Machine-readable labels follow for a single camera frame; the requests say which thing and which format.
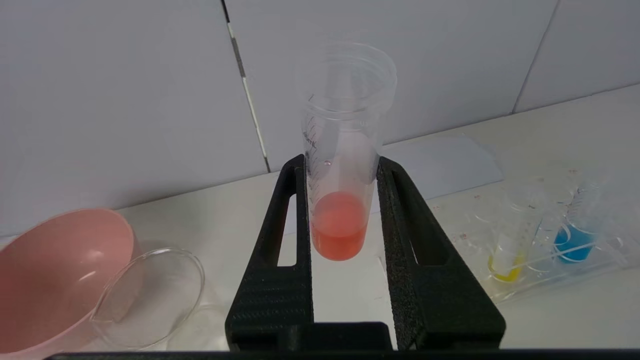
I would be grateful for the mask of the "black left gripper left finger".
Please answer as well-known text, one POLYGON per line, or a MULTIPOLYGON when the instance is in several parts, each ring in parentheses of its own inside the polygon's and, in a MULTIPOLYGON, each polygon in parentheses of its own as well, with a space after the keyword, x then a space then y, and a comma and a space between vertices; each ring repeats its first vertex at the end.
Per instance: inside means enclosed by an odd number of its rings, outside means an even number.
POLYGON ((300 154, 281 169, 262 227, 225 320, 231 351, 285 347, 281 336, 314 322, 311 240, 307 213, 306 158, 300 154), (288 205, 297 205, 295 264, 279 266, 288 205))

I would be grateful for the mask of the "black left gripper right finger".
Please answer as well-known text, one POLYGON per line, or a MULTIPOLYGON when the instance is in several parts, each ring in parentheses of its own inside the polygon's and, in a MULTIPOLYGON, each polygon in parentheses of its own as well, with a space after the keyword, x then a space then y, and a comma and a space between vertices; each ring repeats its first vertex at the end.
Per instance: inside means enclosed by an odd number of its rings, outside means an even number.
POLYGON ((498 349, 505 318, 407 171, 381 157, 376 178, 398 350, 498 349))

